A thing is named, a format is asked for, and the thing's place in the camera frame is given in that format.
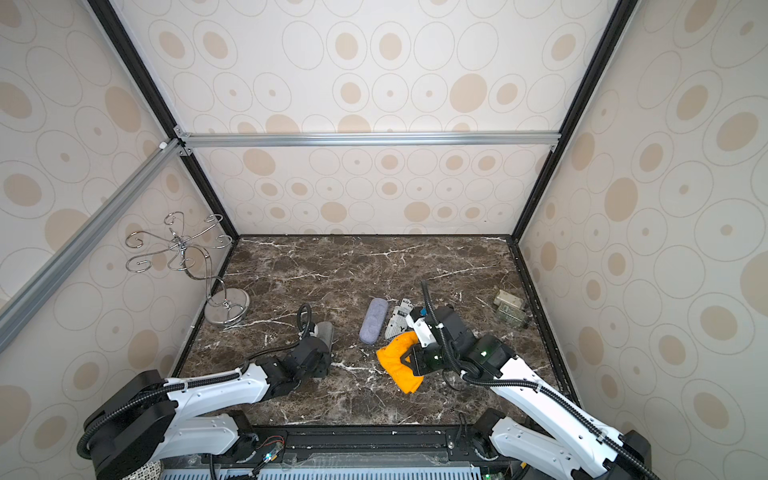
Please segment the metal jewelry holder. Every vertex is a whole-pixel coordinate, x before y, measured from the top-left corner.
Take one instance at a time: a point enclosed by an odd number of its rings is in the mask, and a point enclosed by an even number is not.
[[[209,227],[199,232],[192,237],[184,235],[184,213],[183,212],[171,212],[164,219],[163,223],[168,227],[171,238],[163,238],[155,235],[154,233],[147,232],[146,230],[139,230],[133,232],[125,238],[125,245],[129,248],[142,248],[144,241],[139,235],[148,235],[157,239],[163,240],[168,245],[163,250],[154,252],[141,253],[135,257],[131,257],[125,263],[125,268],[132,273],[146,272],[152,268],[152,258],[159,253],[174,252],[173,258],[171,258],[167,267],[170,270],[177,272],[185,272],[188,277],[193,280],[203,280],[205,282],[206,304],[204,308],[205,320],[215,326],[226,328],[228,326],[239,323],[244,317],[245,312],[250,305],[250,296],[248,292],[239,288],[227,288],[224,280],[213,274],[213,261],[208,253],[208,248],[227,248],[232,244],[232,237],[229,235],[219,235],[216,237],[215,245],[201,246],[194,240],[200,235],[206,233],[212,228],[218,227],[221,222],[222,216],[219,214],[209,215],[205,219],[205,223],[209,223]],[[180,221],[180,233],[178,230],[178,223]],[[195,260],[189,257],[188,252],[196,250],[199,252],[205,262],[205,276],[195,276],[190,272],[190,268],[194,266]],[[215,282],[221,283],[221,290],[211,295],[212,287]]]

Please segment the orange cloth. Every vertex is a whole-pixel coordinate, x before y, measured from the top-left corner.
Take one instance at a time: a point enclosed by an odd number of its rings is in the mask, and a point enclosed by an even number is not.
[[[414,376],[413,371],[400,362],[400,357],[416,343],[419,343],[416,332],[405,332],[395,337],[388,346],[376,351],[379,363],[405,393],[414,393],[424,380],[423,376]]]

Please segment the wallpaper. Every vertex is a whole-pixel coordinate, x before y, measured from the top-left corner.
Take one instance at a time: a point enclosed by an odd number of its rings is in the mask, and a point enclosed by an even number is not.
[[[765,478],[768,2],[650,0],[521,246],[586,410]]]
[[[498,234],[549,146],[197,150],[241,234]]]
[[[77,2],[0,2],[0,58],[2,308],[165,136]]]
[[[169,253],[151,257],[146,273],[129,273],[128,258],[165,248],[147,237],[125,246],[137,230],[168,236],[163,223],[184,213],[186,233],[204,229],[210,214],[179,160],[165,167],[82,264],[0,354],[0,478],[94,478],[75,446],[83,421],[134,375],[172,371],[204,301],[204,282],[169,270]],[[200,237],[211,245],[220,230]],[[218,271],[226,250],[209,250]],[[191,271],[205,273],[203,259]]]
[[[615,1],[113,0],[196,133],[558,130]]]

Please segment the dark marble surface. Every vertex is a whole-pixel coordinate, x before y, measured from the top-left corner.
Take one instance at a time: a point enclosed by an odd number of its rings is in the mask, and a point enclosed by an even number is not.
[[[313,320],[335,327],[333,366],[325,379],[308,379],[290,395],[238,406],[253,424],[470,423],[486,408],[522,420],[522,413],[489,389],[451,390],[438,372],[405,394],[376,358],[386,345],[359,341],[362,320],[375,296],[421,304],[419,281],[428,278],[432,302],[451,303],[480,337],[493,333],[520,354],[553,387],[556,382],[534,324],[512,329],[492,309],[499,288],[525,297],[507,245],[497,237],[244,237],[225,280],[251,297],[247,317],[222,331],[203,324],[182,376],[232,369],[265,346],[295,341],[299,305],[312,304]],[[389,321],[391,310],[387,313]]]

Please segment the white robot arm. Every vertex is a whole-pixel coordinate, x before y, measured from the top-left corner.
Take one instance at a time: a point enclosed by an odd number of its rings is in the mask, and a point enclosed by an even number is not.
[[[411,318],[419,344],[409,351],[415,375],[450,368],[466,382],[489,387],[538,423],[551,437],[527,429],[500,412],[489,410],[478,423],[492,452],[527,462],[557,480],[572,480],[572,473],[586,478],[626,474],[616,478],[657,480],[650,471],[650,444],[636,432],[641,450],[625,442],[622,434],[589,415],[536,375],[511,348],[494,336],[476,339],[450,306],[435,309],[426,282],[422,282],[428,315]]]
[[[229,372],[192,379],[162,379],[157,370],[138,374],[85,421],[78,454],[92,460],[98,480],[123,478],[162,458],[252,454],[258,438],[249,425],[226,414],[200,415],[288,395],[302,379],[326,376],[329,339],[318,338],[311,321],[305,327],[292,346],[256,354]],[[282,358],[267,355],[286,349]]]

